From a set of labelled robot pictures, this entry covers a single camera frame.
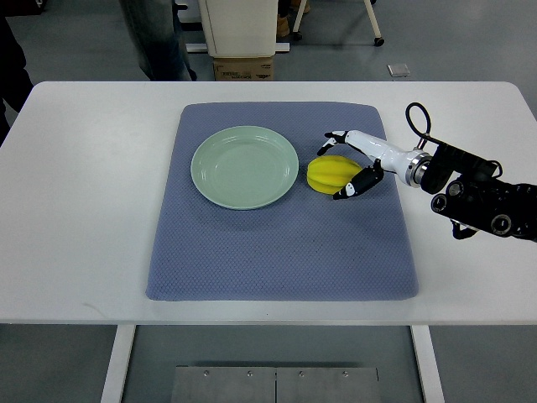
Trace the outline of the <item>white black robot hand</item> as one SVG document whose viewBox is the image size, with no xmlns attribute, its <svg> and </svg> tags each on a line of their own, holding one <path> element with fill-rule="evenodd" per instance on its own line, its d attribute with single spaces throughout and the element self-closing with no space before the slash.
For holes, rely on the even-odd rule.
<svg viewBox="0 0 537 403">
<path fill-rule="evenodd" d="M 334 200 L 360 196 L 377 185 L 383 179 L 385 171 L 394 173 L 408 186 L 419 187 L 432 159 L 422 149 L 414 148 L 411 151 L 405 151 L 386 140 L 359 130 L 333 131 L 325 133 L 325 136 L 328 140 L 317 152 L 318 156 L 322 156 L 329 148 L 337 144 L 348 144 L 373 162 L 372 166 L 362 169 L 344 187 L 334 193 Z"/>
</svg>

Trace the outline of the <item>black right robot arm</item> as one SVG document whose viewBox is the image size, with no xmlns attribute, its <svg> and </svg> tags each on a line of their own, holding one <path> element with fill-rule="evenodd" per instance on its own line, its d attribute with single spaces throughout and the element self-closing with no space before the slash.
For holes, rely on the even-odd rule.
<svg viewBox="0 0 537 403">
<path fill-rule="evenodd" d="M 430 115 L 425 107 L 410 103 L 405 110 L 410 128 L 427 142 L 437 145 L 431 159 L 416 169 L 411 179 L 433 196 L 431 210 L 447 217 L 456 239 L 478 231 L 501 238 L 536 240 L 536 186 L 499 180 L 503 167 L 430 136 Z"/>
</svg>

